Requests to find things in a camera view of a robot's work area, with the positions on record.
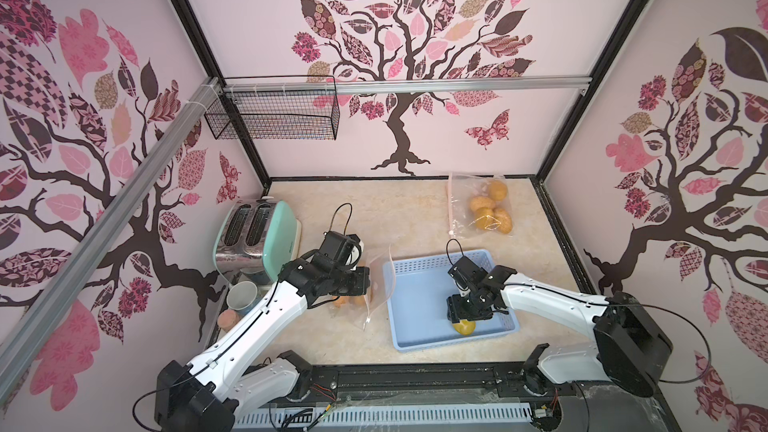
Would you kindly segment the orange potato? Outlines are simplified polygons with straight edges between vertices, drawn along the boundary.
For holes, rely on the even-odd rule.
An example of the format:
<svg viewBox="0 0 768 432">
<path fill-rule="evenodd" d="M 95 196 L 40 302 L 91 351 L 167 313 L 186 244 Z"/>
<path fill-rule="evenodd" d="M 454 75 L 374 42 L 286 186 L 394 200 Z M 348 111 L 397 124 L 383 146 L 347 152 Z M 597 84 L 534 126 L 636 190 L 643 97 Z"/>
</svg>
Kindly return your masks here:
<svg viewBox="0 0 768 432">
<path fill-rule="evenodd" d="M 488 197 L 495 202 L 501 202 L 508 197 L 509 191 L 506 183 L 502 180 L 490 180 L 487 186 Z"/>
<path fill-rule="evenodd" d="M 496 207 L 496 202 L 487 196 L 475 196 L 469 201 L 470 210 L 475 213 L 480 209 L 489 208 L 493 210 Z"/>
<path fill-rule="evenodd" d="M 363 295 L 363 296 L 350 296 L 348 298 L 348 304 L 352 307 L 358 308 L 358 309 L 364 309 L 369 307 L 369 296 Z"/>
<path fill-rule="evenodd" d="M 490 207 L 481 207 L 474 212 L 474 226 L 478 230 L 495 230 L 498 227 L 498 220 L 494 211 Z"/>
<path fill-rule="evenodd" d="M 509 234 L 513 230 L 510 214 L 503 208 L 495 208 L 493 216 L 497 222 L 495 230 L 501 234 Z"/>
<path fill-rule="evenodd" d="M 336 301 L 333 302 L 333 305 L 335 307 L 341 307 L 345 304 L 349 303 L 349 297 L 348 296 L 340 296 Z"/>
</svg>

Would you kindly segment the yellow green potato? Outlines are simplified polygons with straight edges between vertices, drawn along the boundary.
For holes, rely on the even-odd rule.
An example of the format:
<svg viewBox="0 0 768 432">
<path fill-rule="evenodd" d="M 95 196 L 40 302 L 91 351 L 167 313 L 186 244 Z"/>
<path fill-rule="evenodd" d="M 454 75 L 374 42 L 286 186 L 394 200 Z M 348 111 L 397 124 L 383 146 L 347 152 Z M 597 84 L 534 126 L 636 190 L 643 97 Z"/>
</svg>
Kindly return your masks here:
<svg viewBox="0 0 768 432">
<path fill-rule="evenodd" d="M 474 321 L 460 320 L 452 324 L 453 329 L 462 336 L 471 336 L 476 330 Z"/>
</svg>

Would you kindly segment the clear zipper bag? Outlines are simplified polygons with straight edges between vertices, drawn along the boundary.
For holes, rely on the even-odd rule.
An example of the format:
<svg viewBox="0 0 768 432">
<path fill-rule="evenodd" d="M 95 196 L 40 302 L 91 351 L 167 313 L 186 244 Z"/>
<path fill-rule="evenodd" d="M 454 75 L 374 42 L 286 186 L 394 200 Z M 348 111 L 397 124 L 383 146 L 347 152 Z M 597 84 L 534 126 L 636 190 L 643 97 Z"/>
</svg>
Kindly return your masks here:
<svg viewBox="0 0 768 432">
<path fill-rule="evenodd" d="M 514 222 L 510 192 L 503 176 L 451 173 L 446 193 L 451 238 L 464 239 L 483 233 L 507 236 L 512 233 Z"/>
<path fill-rule="evenodd" d="M 358 309 L 345 304 L 335 307 L 331 304 L 331 316 L 339 317 L 362 331 L 371 328 L 374 313 L 391 298 L 395 290 L 396 273 L 394 270 L 391 247 L 366 249 L 358 262 L 357 269 L 367 268 L 370 285 L 364 295 L 369 296 L 369 307 Z"/>
</svg>

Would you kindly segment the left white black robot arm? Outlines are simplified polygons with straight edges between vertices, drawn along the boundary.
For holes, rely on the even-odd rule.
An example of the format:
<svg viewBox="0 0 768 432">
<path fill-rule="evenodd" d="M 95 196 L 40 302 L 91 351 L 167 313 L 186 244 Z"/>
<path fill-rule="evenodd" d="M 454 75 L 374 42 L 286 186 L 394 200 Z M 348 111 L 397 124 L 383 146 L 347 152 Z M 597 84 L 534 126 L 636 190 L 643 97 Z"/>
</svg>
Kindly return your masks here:
<svg viewBox="0 0 768 432">
<path fill-rule="evenodd" d="M 328 231 L 321 246 L 286 263 L 277 281 L 232 330 L 187 364 L 169 362 L 150 391 L 154 431 L 230 431 L 242 416 L 274 399 L 308 393 L 311 365 L 283 353 L 256 359 L 295 319 L 343 296 L 363 296 L 370 270 L 360 265 L 356 234 Z"/>
</svg>

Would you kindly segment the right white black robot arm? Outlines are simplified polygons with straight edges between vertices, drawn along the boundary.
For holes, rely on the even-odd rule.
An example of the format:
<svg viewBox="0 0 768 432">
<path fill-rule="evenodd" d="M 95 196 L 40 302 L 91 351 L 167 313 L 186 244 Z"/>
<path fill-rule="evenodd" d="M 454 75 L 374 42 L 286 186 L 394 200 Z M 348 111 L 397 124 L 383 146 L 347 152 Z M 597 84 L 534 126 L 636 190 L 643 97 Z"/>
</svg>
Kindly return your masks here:
<svg viewBox="0 0 768 432">
<path fill-rule="evenodd" d="M 650 306 L 624 292 L 605 297 L 547 285 L 510 267 L 487 271 L 465 255 L 450 264 L 448 274 L 458 288 L 447 300 L 452 323 L 522 311 L 585 337 L 580 344 L 544 343 L 534 349 L 522 367 L 531 394 L 543 396 L 556 385 L 582 381 L 609 382 L 643 398 L 656 393 L 673 344 L 650 316 Z"/>
</svg>

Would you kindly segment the light blue plastic basket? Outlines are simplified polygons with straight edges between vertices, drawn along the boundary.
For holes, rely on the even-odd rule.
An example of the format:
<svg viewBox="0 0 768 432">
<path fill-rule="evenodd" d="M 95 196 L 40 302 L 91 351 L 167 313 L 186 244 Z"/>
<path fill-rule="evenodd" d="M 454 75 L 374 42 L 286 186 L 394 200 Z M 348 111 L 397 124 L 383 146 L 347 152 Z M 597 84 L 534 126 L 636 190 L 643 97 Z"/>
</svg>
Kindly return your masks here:
<svg viewBox="0 0 768 432">
<path fill-rule="evenodd" d="M 515 314 L 496 314 L 480 321 L 464 336 L 447 318 L 447 298 L 458 292 L 448 270 L 463 254 L 452 252 L 410 259 L 390 260 L 384 271 L 392 273 L 392 294 L 387 301 L 394 348 L 411 352 L 503 337 L 520 330 Z"/>
</svg>

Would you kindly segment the mint green toaster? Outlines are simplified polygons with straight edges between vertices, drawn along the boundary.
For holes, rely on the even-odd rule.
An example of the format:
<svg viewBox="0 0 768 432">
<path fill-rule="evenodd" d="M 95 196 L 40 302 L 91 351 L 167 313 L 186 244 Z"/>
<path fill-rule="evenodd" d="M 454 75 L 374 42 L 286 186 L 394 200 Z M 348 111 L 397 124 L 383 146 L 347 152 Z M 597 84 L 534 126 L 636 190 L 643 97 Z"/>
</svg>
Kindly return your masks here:
<svg viewBox="0 0 768 432">
<path fill-rule="evenodd" d="M 240 200 L 230 209 L 213 248 L 217 271 L 227 280 L 243 275 L 259 286 L 277 281 L 298 257 L 302 224 L 285 201 Z"/>
</svg>

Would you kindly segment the blue floral mug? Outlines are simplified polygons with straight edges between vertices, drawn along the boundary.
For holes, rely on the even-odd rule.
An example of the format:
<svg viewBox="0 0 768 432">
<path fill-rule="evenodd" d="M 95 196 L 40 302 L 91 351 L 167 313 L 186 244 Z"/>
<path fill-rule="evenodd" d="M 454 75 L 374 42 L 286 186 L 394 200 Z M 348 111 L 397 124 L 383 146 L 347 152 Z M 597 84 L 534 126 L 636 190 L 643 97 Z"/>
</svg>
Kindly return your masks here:
<svg viewBox="0 0 768 432">
<path fill-rule="evenodd" d="M 258 302 L 258 286 L 249 280 L 233 285 L 226 298 L 227 307 L 240 316 L 247 315 Z"/>
</svg>

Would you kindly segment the cork stopper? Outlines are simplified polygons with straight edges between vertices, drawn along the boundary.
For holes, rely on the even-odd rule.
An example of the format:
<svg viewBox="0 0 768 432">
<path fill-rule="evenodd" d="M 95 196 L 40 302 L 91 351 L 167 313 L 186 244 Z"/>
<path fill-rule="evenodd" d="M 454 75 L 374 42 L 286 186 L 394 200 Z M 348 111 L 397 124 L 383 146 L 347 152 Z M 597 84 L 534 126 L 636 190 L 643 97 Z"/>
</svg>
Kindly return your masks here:
<svg viewBox="0 0 768 432">
<path fill-rule="evenodd" d="M 231 331 L 240 321 L 240 316 L 231 309 L 221 312 L 217 318 L 217 326 L 223 332 Z"/>
</svg>

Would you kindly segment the white vent strip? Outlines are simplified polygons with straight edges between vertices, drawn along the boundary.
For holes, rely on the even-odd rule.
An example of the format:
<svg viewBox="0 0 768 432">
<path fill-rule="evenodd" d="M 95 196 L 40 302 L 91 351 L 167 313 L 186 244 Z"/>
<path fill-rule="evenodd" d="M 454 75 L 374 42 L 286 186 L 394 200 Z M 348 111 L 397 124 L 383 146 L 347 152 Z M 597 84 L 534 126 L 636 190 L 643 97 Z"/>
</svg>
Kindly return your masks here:
<svg viewBox="0 0 768 432">
<path fill-rule="evenodd" d="M 290 431 L 392 430 L 403 426 L 480 424 L 530 424 L 530 406 L 523 403 L 433 405 L 340 405 L 334 407 L 271 406 L 235 420 L 234 431 L 274 431 L 285 425 Z"/>
</svg>

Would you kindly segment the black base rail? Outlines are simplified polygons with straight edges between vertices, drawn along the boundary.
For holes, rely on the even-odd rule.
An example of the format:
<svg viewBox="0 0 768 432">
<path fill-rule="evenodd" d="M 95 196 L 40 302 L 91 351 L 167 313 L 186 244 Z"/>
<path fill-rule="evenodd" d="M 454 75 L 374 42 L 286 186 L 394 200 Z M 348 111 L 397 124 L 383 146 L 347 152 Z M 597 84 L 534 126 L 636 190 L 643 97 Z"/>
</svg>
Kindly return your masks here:
<svg viewBox="0 0 768 432">
<path fill-rule="evenodd" d="M 523 403 L 530 424 L 403 426 L 389 431 L 677 431 L 660 393 L 633 396 L 603 382 L 556 385 L 531 394 L 520 362 L 311 365 L 308 393 L 274 399 L 276 406 L 433 405 Z"/>
</svg>

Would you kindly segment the aluminium frame bar back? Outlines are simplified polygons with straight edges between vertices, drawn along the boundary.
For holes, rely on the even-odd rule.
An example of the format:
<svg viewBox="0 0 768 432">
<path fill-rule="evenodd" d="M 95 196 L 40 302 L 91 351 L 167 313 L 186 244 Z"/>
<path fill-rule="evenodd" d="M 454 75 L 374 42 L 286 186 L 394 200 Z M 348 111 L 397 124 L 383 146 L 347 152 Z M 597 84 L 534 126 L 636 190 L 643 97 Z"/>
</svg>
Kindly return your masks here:
<svg viewBox="0 0 768 432">
<path fill-rule="evenodd" d="M 335 78 L 320 82 L 273 81 L 266 77 L 252 77 L 248 80 L 228 79 L 224 87 L 227 92 L 336 92 L 338 95 L 416 93 L 416 92 L 459 92 L 459 91 L 508 91 L 536 89 L 577 89 L 586 90 L 592 79 L 588 76 L 522 76 L 513 78 L 467 78 L 437 80 L 395 80 L 395 81 L 351 81 L 341 82 Z"/>
</svg>

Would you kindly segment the aluminium frame bar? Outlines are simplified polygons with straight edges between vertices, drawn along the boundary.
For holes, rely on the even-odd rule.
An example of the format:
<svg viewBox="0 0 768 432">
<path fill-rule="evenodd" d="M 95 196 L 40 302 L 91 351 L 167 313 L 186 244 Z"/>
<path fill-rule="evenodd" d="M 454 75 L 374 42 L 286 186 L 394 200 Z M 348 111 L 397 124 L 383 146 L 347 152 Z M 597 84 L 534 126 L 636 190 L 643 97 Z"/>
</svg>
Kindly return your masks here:
<svg viewBox="0 0 768 432">
<path fill-rule="evenodd" d="M 197 88 L 183 105 L 180 116 L 166 129 L 163 138 L 106 207 L 102 218 L 79 242 L 62 270 L 42 290 L 39 298 L 1 344 L 2 402 L 7 401 L 165 166 L 196 122 L 218 100 L 220 92 L 221 80 L 216 77 L 207 78 Z"/>
<path fill-rule="evenodd" d="M 513 78 L 467 78 L 437 80 L 395 80 L 395 81 L 351 81 L 341 82 L 335 78 L 320 82 L 273 81 L 266 77 L 252 77 L 248 80 L 228 79 L 224 87 L 227 92 L 336 92 L 338 95 L 416 93 L 416 92 L 459 92 L 459 91 L 508 91 L 536 89 L 577 89 L 586 90 L 592 79 L 588 76 L 522 76 Z"/>
</svg>

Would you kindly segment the aluminium frame bar left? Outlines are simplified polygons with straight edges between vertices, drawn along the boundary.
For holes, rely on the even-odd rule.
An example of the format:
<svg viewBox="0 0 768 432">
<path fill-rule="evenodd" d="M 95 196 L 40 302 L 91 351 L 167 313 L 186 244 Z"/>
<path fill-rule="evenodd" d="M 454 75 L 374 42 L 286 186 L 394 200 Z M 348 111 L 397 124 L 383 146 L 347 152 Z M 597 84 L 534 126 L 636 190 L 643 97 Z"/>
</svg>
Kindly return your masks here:
<svg viewBox="0 0 768 432">
<path fill-rule="evenodd" d="M 2 402 L 7 401 L 165 166 L 196 122 L 218 100 L 220 92 L 221 80 L 216 77 L 207 78 L 197 88 L 183 105 L 180 116 L 166 129 L 163 138 L 106 207 L 102 218 L 79 242 L 62 270 L 42 290 L 39 298 L 1 344 Z"/>
</svg>

